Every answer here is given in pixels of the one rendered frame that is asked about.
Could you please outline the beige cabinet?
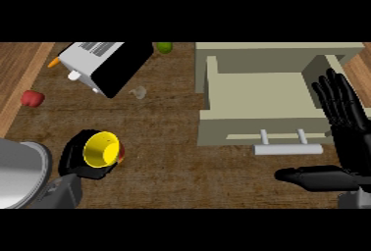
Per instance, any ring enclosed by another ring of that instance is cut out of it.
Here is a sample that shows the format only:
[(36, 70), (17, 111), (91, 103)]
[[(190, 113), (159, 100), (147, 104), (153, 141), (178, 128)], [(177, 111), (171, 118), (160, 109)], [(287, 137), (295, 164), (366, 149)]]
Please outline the beige cabinet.
[(363, 42), (196, 42), (196, 92), (205, 92), (209, 56), (224, 74), (298, 73), (318, 55), (335, 55), (345, 65), (364, 48)]

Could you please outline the white and black toaster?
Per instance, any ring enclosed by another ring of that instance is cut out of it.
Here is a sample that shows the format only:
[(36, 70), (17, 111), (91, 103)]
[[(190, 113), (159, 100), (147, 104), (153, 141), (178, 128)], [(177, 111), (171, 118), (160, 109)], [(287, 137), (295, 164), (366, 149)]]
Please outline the white and black toaster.
[(69, 79), (114, 98), (153, 53), (151, 42), (75, 42), (58, 60), (70, 70)]

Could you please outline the yellow cup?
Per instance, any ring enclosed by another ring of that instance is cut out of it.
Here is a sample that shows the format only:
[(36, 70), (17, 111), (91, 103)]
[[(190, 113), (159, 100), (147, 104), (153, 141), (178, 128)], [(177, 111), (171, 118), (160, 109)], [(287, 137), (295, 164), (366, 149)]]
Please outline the yellow cup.
[(125, 159), (125, 147), (114, 133), (98, 132), (88, 140), (83, 148), (88, 165), (95, 169), (119, 164)]

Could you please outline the red bell pepper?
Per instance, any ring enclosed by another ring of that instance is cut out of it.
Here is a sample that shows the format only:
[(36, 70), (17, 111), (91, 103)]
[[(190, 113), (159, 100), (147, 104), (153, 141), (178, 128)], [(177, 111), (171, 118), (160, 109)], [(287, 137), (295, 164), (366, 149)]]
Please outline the red bell pepper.
[(44, 100), (45, 95), (41, 92), (27, 90), (21, 98), (21, 103), (24, 106), (36, 108), (42, 104)]

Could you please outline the green vegetable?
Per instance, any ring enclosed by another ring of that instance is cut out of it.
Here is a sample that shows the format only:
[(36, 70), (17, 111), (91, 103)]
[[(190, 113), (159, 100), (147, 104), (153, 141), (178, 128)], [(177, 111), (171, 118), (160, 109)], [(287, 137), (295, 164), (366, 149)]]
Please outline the green vegetable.
[(169, 54), (174, 51), (174, 43), (172, 42), (159, 42), (157, 50), (163, 54)]

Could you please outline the beige drawer front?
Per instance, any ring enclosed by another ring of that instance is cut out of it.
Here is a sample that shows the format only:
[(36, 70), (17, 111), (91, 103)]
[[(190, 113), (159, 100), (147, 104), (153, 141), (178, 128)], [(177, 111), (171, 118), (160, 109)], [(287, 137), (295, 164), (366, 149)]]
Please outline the beige drawer front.
[(335, 142), (326, 118), (313, 119), (228, 119), (202, 120), (199, 124), (199, 146), (261, 144), (261, 131), (268, 134), (271, 144), (299, 143), (298, 130), (305, 130), (310, 143)]

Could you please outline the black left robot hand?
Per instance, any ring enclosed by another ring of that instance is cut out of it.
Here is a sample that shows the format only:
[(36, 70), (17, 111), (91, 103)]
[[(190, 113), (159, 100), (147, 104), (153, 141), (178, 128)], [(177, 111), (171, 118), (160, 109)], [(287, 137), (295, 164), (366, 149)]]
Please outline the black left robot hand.
[(85, 161), (83, 148), (89, 138), (101, 131), (95, 129), (83, 129), (79, 134), (70, 139), (60, 160), (58, 172), (63, 176), (76, 174), (79, 177), (89, 179), (103, 179), (112, 172), (117, 164), (95, 169)]

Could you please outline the beige open drawer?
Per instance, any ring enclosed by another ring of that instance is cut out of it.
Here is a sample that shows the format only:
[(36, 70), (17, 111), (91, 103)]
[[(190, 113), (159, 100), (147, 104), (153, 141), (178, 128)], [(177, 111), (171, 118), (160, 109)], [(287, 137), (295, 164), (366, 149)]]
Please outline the beige open drawer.
[(311, 84), (333, 68), (344, 72), (336, 55), (318, 56), (310, 77), (302, 73), (221, 74), (218, 58), (208, 57), (209, 109), (203, 120), (310, 120), (327, 122)]

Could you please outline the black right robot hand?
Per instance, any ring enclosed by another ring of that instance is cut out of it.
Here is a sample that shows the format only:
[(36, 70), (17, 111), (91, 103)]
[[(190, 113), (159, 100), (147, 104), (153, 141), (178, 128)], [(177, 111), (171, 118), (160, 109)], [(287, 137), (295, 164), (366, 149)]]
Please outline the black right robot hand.
[(333, 68), (313, 83), (332, 125), (341, 166), (287, 168), (276, 178), (308, 191), (358, 191), (371, 193), (371, 120), (344, 74)]

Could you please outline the pale garlic bulb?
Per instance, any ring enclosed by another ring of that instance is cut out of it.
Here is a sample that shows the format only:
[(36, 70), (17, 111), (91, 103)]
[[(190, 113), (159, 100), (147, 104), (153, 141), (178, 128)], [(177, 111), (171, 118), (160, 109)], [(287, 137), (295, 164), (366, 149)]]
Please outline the pale garlic bulb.
[(147, 96), (147, 88), (144, 86), (138, 86), (129, 91), (129, 93), (134, 94), (138, 99), (144, 99)]

